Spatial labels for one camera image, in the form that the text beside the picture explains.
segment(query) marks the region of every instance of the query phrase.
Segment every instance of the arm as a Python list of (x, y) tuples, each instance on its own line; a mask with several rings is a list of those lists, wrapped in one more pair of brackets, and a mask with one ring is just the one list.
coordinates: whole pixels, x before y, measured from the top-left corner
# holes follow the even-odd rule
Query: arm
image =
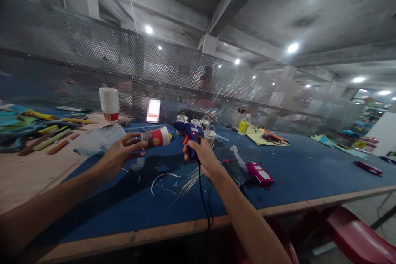
[(290, 263), (278, 237), (220, 165), (210, 145), (206, 141), (201, 140), (199, 145), (190, 140), (188, 146), (184, 147), (186, 160), (188, 147), (197, 152), (201, 170), (219, 192), (234, 230), (252, 263)]
[(0, 241), (5, 253), (14, 256), (42, 231), (88, 196), (102, 183), (113, 178), (125, 161), (145, 155), (134, 153), (147, 147), (140, 133), (128, 133), (115, 142), (103, 158), (86, 172), (0, 216)]

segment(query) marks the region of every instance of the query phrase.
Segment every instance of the red chair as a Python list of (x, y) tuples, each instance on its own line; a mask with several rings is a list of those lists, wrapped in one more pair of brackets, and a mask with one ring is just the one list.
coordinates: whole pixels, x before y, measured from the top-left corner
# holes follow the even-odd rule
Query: red chair
[(326, 220), (317, 211), (306, 214), (290, 232), (294, 244), (320, 228), (356, 264), (396, 264), (396, 247), (346, 208), (338, 207)]
[[(279, 224), (278, 220), (275, 218), (270, 218), (270, 219), (266, 219), (266, 221), (268, 225), (270, 225), (270, 227), (272, 228), (278, 239), (280, 240), (281, 244), (283, 245), (283, 248), (286, 250), (286, 253), (289, 256), (292, 263), (299, 264), (296, 251), (294, 250), (294, 247), (289, 239), (289, 235), (283, 229), (281, 224)], [(236, 233), (233, 232), (233, 235), (231, 237), (232, 237), (231, 239), (232, 246), (230, 248), (230, 251), (234, 253), (237, 263), (250, 264), (246, 252), (243, 249), (242, 244), (240, 243)]]
[(249, 105), (246, 108), (246, 113), (250, 113), (252, 115), (252, 114), (255, 114), (258, 110), (259, 110), (259, 107), (257, 105)]

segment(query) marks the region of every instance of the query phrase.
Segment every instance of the blue glue gun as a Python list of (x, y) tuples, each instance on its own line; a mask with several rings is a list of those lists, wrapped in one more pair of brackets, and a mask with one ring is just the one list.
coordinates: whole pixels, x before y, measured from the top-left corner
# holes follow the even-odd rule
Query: blue glue gun
[[(174, 127), (176, 130), (186, 133), (186, 139), (184, 140), (183, 144), (186, 144), (189, 140), (198, 143), (198, 135), (201, 135), (203, 131), (201, 126), (184, 122), (175, 122)], [(195, 150), (193, 150), (192, 148), (190, 148), (190, 158), (198, 161), (197, 152), (195, 152)]]

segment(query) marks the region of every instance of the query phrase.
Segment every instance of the black power cord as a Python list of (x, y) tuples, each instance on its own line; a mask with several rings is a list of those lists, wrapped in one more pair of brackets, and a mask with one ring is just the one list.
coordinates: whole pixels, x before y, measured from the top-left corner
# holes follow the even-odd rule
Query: black power cord
[[(256, 128), (254, 128), (255, 133), (257, 133), (260, 128), (263, 128), (264, 130), (264, 134), (263, 134), (263, 138), (266, 139), (267, 141), (272, 142), (273, 144), (279, 145), (281, 146), (283, 144), (282, 140), (280, 140), (278, 137), (276, 137), (274, 134), (270, 133), (266, 128), (264, 128), (263, 125), (260, 125), (257, 130)], [(283, 140), (286, 144), (289, 144), (289, 141), (287, 141), (286, 139)]]
[(209, 213), (207, 212), (206, 204), (205, 204), (205, 199), (203, 198), (203, 192), (202, 192), (202, 183), (201, 183), (201, 162), (197, 160), (198, 163), (198, 176), (199, 176), (199, 189), (201, 191), (201, 199), (203, 203), (203, 207), (205, 208), (205, 213), (206, 213), (206, 218), (207, 218), (207, 232), (209, 234), (210, 231), (210, 219), (209, 219)]

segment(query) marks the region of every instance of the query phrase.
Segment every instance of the perforated metal screen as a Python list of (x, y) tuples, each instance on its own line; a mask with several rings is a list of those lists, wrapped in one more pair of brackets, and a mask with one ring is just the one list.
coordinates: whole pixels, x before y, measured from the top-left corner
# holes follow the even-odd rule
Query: perforated metal screen
[(31, 0), (2, 0), (0, 26), (0, 99), (14, 103), (101, 112), (98, 88), (106, 86), (119, 89), (122, 115), (142, 116), (144, 98), (157, 97), (168, 120), (187, 109), (231, 123), (242, 107), (255, 124), (305, 133), (348, 127), (360, 111), (288, 80)]

